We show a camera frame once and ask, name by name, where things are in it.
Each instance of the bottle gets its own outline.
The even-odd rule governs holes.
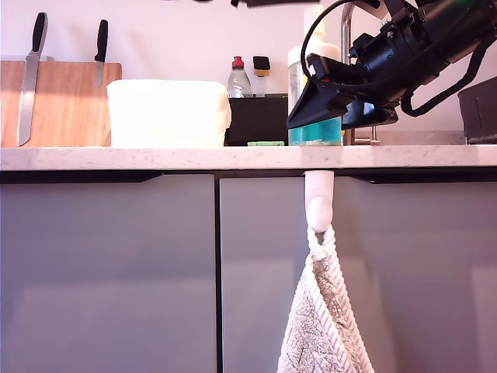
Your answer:
[[[242,97],[253,97],[249,77],[244,69],[240,56],[236,56],[231,63],[231,74],[228,79],[228,97],[241,99]]]
[[[304,12],[304,36],[311,28],[312,23],[323,12],[323,5],[307,7]],[[306,50],[306,57],[315,53],[323,57],[340,61],[340,49],[324,42],[325,23],[320,22],[312,33]],[[290,114],[299,97],[304,91],[307,76],[302,71],[301,50],[299,45],[288,54],[288,113]],[[288,130],[289,145],[341,145],[342,144],[342,118],[332,118],[307,126]]]

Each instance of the blue liquid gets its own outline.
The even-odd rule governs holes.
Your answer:
[[[333,118],[288,130],[288,145],[341,145],[342,118]]]

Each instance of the cabinet door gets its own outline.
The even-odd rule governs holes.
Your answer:
[[[304,179],[221,180],[224,373],[274,373],[308,254]]]
[[[497,183],[335,179],[336,247],[381,373],[493,373]],[[308,253],[304,178],[222,180],[224,373],[273,373]]]
[[[216,371],[212,176],[1,196],[2,372]]]

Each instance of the black container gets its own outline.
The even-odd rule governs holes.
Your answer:
[[[497,144],[497,77],[460,91],[459,106],[469,144]]]
[[[250,141],[284,141],[288,145],[288,95],[229,100],[231,126],[225,145],[246,146]]]

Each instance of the white wall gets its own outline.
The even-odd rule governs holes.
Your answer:
[[[271,60],[269,92],[287,91],[287,53],[303,40],[305,5],[279,5],[238,9],[229,0],[199,4],[193,0],[2,0],[2,56],[24,55],[30,50],[31,33],[38,12],[49,17],[43,49],[59,61],[92,61],[96,54],[99,21],[109,20],[107,61],[123,65],[124,78],[214,80],[226,84],[231,60],[240,54],[252,77],[252,56]],[[326,19],[327,41],[339,45],[341,10]],[[376,35],[380,21],[357,9],[353,37],[362,32]],[[468,59],[449,67],[443,77],[416,95],[423,103],[465,72]],[[476,82],[497,74],[497,47],[492,47]],[[462,129],[457,97],[439,105],[422,118],[401,115],[395,130]]]

